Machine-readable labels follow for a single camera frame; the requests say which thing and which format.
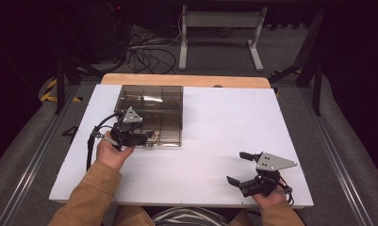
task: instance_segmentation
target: black cable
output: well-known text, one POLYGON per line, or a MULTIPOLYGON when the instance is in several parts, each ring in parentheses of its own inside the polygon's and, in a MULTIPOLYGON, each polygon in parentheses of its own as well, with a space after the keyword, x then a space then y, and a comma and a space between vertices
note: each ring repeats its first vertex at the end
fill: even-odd
POLYGON ((158 49, 158 48, 143 47, 143 48, 137 48, 137 49, 128 48, 128 52, 130 55, 126 59, 126 65, 131 70, 135 71, 135 73, 140 73, 143 70, 148 70, 150 71, 150 73, 156 73, 155 68, 159 64, 166 65, 168 67, 168 70, 164 72, 160 72, 158 74, 165 74, 169 72, 174 73, 173 67, 176 65, 176 58, 170 51, 167 51, 164 49, 158 49), (154 56, 152 54, 152 52, 154 51, 165 52, 169 54, 173 58, 173 64, 170 65, 167 62, 160 60, 158 57, 154 56))
POLYGON ((89 170, 89 168, 91 166, 91 156, 92 156, 92 150, 93 150, 93 147, 94 147, 94 140, 97 137, 96 134, 100 131, 101 128, 105 127, 105 126, 103 126, 103 124, 106 123, 106 121, 108 121, 109 119, 111 119, 115 116, 121 116, 121 115, 123 115, 122 112, 114 113, 114 114, 106 117, 104 120, 102 120, 97 126, 94 126, 94 129, 92 130, 92 132, 89 136, 89 140, 88 140, 88 159, 87 159, 87 162, 86 162, 86 170, 89 170))

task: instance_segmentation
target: dark floor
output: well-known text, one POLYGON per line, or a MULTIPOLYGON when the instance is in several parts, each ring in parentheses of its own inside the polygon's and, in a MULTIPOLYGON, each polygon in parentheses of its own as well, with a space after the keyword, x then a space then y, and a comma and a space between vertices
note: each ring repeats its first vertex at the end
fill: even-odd
MULTIPOLYGON (((188 67, 179 72, 176 64, 174 71, 192 75, 269 77, 273 71, 284 70, 294 62, 306 29, 262 31, 258 52, 265 68, 263 73, 255 71, 246 48, 246 40, 253 32, 235 30, 226 39, 216 38, 207 32, 192 33, 189 37, 188 67)), ((179 43, 162 48, 171 51, 178 60, 179 43)), ((168 54, 153 54, 168 63, 173 62, 168 54)), ((162 71, 163 68, 159 66, 156 70, 162 71)), ((123 65, 117 72, 132 71, 123 65)), ((312 87, 296 88, 293 83, 295 77, 290 75, 273 86, 279 89, 278 102, 315 203, 314 207, 298 210, 298 213, 307 225, 378 225, 378 171, 342 116, 328 81, 323 79, 321 117, 316 117, 309 108, 312 87)), ((48 196, 70 146, 71 137, 62 134, 79 125, 98 82, 99 79, 85 78, 75 94, 83 97, 83 102, 70 103, 60 119, 54 116, 57 104, 44 102, 11 143, 0 160, 0 225, 44 225, 59 209, 61 204, 50 202, 48 196), (18 183, 21 178, 24 179, 25 170, 29 169, 29 163, 37 158, 35 154, 50 127, 56 130, 52 138, 47 139, 45 155, 30 178, 31 184, 25 184, 26 189, 19 199, 15 196, 12 199, 18 183)), ((115 206, 107 214, 106 225, 110 224, 114 211, 115 206)), ((251 215, 251 219, 260 225, 256 216, 251 215)))

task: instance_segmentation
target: tan sleeve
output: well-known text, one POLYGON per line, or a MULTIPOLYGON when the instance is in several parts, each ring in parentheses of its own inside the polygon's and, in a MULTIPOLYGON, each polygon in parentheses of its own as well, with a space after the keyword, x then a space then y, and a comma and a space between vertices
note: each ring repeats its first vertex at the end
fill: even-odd
POLYGON ((120 172, 95 161, 50 225, 101 225, 121 179, 120 172))
POLYGON ((300 226, 304 225, 288 202, 280 202, 261 210, 264 226, 300 226))

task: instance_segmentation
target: dark background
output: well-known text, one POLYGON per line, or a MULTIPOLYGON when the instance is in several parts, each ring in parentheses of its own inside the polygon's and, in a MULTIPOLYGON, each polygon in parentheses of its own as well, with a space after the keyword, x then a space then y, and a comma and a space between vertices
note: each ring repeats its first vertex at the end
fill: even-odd
MULTIPOLYGON (((326 11, 315 46, 323 51, 314 54, 321 53, 335 99, 378 168, 378 1, 344 5, 326 11)), ((40 108, 39 90, 54 76, 61 56, 86 63, 121 57, 128 32, 121 27, 127 24, 173 37, 180 10, 168 4, 0 1, 0 157, 40 108)), ((272 6, 265 25, 310 25, 315 11, 272 6)))

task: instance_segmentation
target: white table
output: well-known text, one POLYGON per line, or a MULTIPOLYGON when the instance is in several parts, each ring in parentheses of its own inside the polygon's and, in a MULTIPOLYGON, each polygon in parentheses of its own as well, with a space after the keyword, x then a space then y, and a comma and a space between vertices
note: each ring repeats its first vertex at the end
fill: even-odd
MULTIPOLYGON (((83 178, 90 132, 113 113, 120 90, 120 85, 96 86, 50 200, 67 202, 83 178)), ((313 205, 272 89, 194 87, 184 87, 182 147, 138 147, 123 165, 115 202, 256 207, 252 198, 243 198, 226 180, 231 176, 244 182, 256 176, 255 162, 239 158, 239 152, 272 153, 297 162, 298 167, 280 172, 293 188, 295 207, 313 205)))

